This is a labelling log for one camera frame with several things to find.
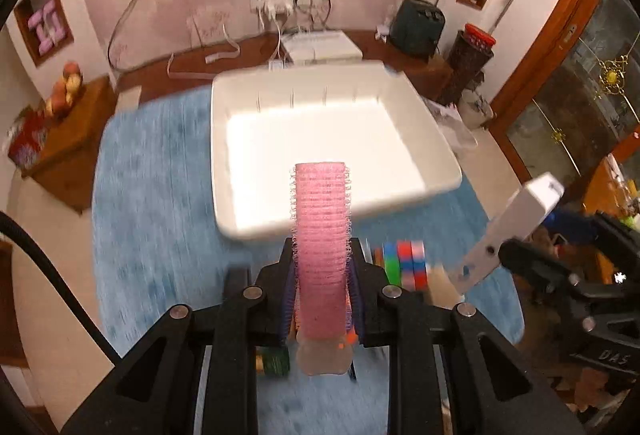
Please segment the tiled floor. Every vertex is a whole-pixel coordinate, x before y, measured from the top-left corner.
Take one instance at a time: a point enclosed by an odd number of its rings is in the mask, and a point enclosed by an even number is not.
[[[129,94],[121,107],[137,101]],[[491,218],[519,187],[491,135],[476,132],[478,149],[460,158]],[[43,248],[95,322],[99,322],[92,271],[91,214],[78,214],[31,180],[14,180],[9,213]],[[111,368],[110,362],[53,291],[33,262],[14,252],[14,293],[24,350],[38,391],[59,428]]]

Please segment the metal screw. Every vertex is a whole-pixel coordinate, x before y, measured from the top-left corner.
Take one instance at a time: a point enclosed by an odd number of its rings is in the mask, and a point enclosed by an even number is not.
[[[242,296],[247,298],[247,300],[257,300],[258,298],[260,298],[260,296],[262,296],[262,289],[255,285],[252,285],[251,287],[247,287],[242,291]]]
[[[398,285],[385,285],[385,287],[382,288],[382,294],[387,298],[400,298],[402,289],[399,288]]]
[[[169,316],[174,320],[181,320],[189,315],[189,308],[184,305],[176,305],[169,310]]]
[[[476,314],[476,312],[478,312],[478,309],[476,309],[475,306],[471,305],[470,303],[458,303],[456,310],[458,311],[458,314],[462,314],[462,316],[465,316],[467,318],[470,318],[471,316],[474,316]]]
[[[591,332],[596,328],[596,320],[594,320],[591,316],[587,316],[584,320],[582,320],[582,328],[585,332]]]

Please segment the dark green speaker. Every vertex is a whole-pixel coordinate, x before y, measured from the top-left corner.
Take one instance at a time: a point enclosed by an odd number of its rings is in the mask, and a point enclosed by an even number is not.
[[[404,0],[389,30],[389,40],[409,56],[429,59],[436,51],[445,19],[426,0]]]

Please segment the pink dumbbell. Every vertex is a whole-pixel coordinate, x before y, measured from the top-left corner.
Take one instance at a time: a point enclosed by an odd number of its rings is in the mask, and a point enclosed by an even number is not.
[[[27,21],[29,29],[35,30],[38,40],[40,40],[40,47],[38,48],[40,56],[44,56],[53,47],[53,40],[45,32],[43,23],[42,11],[39,10],[34,12]]]
[[[44,5],[44,8],[42,9],[42,11],[44,12],[45,24],[49,28],[50,34],[51,34],[50,30],[53,29],[53,34],[52,34],[53,41],[55,43],[58,43],[64,40],[66,36],[66,31],[65,31],[65,28],[62,27],[62,24],[60,24],[60,19],[56,12],[55,1],[50,0],[49,2],[47,2]]]

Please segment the white rectangular object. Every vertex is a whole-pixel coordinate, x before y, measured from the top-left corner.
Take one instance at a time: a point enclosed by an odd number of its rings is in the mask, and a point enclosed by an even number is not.
[[[362,51],[341,30],[299,32],[282,38],[294,65],[362,60]]]
[[[505,240],[524,240],[533,233],[546,216],[558,205],[564,187],[550,173],[527,182],[492,220],[484,237],[466,253],[462,263],[449,271],[449,279],[459,294],[464,294],[484,280],[500,265],[498,252]]]
[[[232,238],[290,231],[290,174],[300,162],[348,166],[354,218],[462,181],[420,96],[381,62],[223,73],[211,119],[216,220]]]

